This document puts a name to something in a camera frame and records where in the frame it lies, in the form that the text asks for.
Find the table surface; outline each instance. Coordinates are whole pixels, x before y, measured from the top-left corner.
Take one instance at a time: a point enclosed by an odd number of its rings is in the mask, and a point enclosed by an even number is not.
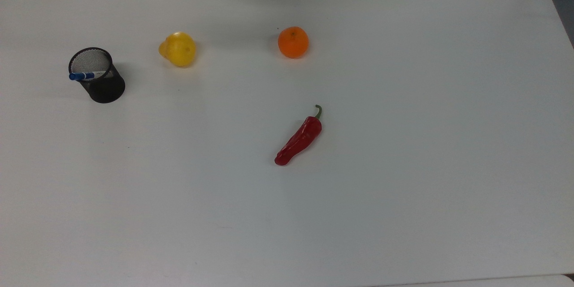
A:
[[[551,0],[0,0],[0,285],[356,287],[574,269]],[[281,56],[281,29],[310,50]],[[158,52],[175,31],[190,68]],[[126,81],[67,80],[105,48]],[[276,152],[315,104],[320,137]]]
[[[574,282],[563,275],[453,281],[449,283],[418,283],[407,287],[574,287]]]

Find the black mesh pencil holder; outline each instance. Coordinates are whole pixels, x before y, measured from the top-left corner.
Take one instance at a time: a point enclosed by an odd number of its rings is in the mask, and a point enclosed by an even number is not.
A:
[[[97,78],[77,81],[98,103],[115,101],[126,88],[126,83],[112,64],[111,56],[101,48],[80,50],[70,60],[68,70],[70,74],[94,72],[100,74]]]

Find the orange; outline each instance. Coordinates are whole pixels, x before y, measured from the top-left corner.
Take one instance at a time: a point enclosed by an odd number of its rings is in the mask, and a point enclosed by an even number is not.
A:
[[[309,48],[309,37],[301,27],[289,27],[279,34],[279,50],[289,58],[298,58]]]
[[[176,66],[187,66],[195,58],[195,42],[185,32],[174,32],[160,44],[160,54]]]

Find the marker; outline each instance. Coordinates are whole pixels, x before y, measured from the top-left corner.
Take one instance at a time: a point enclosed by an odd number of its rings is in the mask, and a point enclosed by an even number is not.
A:
[[[88,73],[70,73],[70,80],[72,81],[89,81],[98,78],[106,73],[105,70],[99,70],[98,72],[88,72]]]

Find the red chili pepper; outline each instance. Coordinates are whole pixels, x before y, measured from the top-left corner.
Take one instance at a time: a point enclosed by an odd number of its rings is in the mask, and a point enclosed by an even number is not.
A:
[[[316,105],[319,112],[315,117],[307,117],[303,125],[297,130],[295,135],[287,141],[287,144],[281,148],[277,157],[275,157],[275,164],[279,166],[285,166],[296,154],[299,154],[303,149],[309,147],[309,145],[319,136],[322,130],[321,117],[322,108],[320,105]]]

